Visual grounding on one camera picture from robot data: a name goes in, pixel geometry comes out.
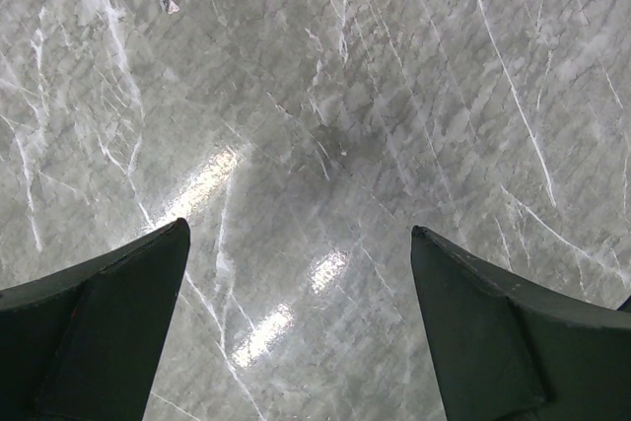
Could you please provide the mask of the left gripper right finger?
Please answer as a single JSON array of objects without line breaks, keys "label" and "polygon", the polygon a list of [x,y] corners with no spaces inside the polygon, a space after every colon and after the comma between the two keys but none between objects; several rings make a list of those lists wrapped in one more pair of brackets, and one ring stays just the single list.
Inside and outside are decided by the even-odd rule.
[{"label": "left gripper right finger", "polygon": [[448,419],[629,419],[628,302],[562,295],[426,227],[411,268]]}]

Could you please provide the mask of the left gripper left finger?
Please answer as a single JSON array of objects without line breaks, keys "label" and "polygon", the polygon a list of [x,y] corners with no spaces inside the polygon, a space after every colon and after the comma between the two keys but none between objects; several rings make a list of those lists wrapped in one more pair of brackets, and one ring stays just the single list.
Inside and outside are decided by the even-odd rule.
[{"label": "left gripper left finger", "polygon": [[183,218],[1,292],[4,420],[140,420],[190,249]]}]

